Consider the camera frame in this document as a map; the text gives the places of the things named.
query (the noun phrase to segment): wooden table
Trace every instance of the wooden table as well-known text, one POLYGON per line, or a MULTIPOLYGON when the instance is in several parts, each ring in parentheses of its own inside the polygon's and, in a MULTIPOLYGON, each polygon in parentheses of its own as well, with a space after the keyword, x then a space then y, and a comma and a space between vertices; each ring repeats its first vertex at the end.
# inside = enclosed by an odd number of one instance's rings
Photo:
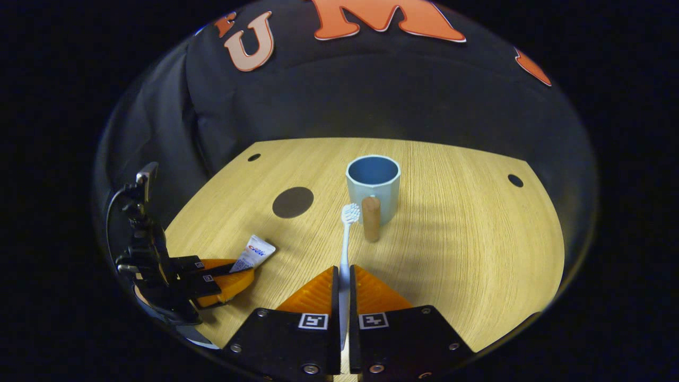
POLYGON ((255 143, 233 159, 166 231, 174 256, 237 258, 253 234, 278 249, 229 305, 201 311, 199 332, 224 347, 254 308, 275 309, 311 278, 339 266, 340 211, 350 202, 344 173, 352 159, 366 154, 400 163, 399 208, 377 243, 363 238, 360 224, 352 227, 350 264, 379 277, 413 306, 436 306, 473 351, 550 303, 562 277, 564 240, 528 163, 416 141, 288 139, 255 143), (254 154, 261 156, 248 161, 254 154), (510 174, 523 186, 510 182, 510 174), (280 218, 272 203, 292 187, 311 190, 313 203, 296 218, 280 218))

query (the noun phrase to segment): cable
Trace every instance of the cable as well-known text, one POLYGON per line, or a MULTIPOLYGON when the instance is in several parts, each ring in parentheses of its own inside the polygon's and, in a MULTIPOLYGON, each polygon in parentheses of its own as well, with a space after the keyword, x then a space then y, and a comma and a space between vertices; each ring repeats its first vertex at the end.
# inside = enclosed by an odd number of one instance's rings
POLYGON ((113 206, 113 203, 118 198, 118 196, 122 194, 124 191, 125 187, 121 188, 113 195, 113 198, 111 198, 111 201, 109 202, 109 208, 106 211, 106 247, 109 249, 109 257, 111 258, 111 263, 113 264, 114 268, 115 259, 113 258, 113 252, 111 252, 111 243, 109 242, 109 222, 111 220, 111 207, 113 206))

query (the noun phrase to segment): wooden mug handle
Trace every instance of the wooden mug handle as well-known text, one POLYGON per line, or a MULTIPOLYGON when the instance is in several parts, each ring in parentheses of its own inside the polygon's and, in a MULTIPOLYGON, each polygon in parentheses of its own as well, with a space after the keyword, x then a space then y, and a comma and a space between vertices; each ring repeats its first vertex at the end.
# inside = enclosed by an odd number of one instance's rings
POLYGON ((369 196, 361 202, 363 210, 363 233, 371 243, 380 239, 380 200, 369 196))

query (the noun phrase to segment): white toothbrush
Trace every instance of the white toothbrush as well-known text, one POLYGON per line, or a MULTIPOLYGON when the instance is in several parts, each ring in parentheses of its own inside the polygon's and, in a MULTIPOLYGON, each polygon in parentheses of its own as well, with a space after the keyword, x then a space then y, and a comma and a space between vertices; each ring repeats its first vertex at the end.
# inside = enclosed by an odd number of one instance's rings
POLYGON ((349 323, 349 227, 359 220, 361 209, 356 203, 342 207, 342 223, 344 223, 344 240, 342 241, 342 261, 339 264, 339 343, 344 350, 347 326, 349 323))

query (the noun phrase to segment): toothpaste tube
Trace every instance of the toothpaste tube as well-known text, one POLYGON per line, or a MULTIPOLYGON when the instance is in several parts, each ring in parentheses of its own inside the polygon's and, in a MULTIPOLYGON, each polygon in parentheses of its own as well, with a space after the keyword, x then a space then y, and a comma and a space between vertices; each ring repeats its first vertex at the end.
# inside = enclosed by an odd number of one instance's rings
POLYGON ((276 251, 276 247, 253 235, 229 273, 242 271, 247 268, 257 268, 274 251, 276 251))

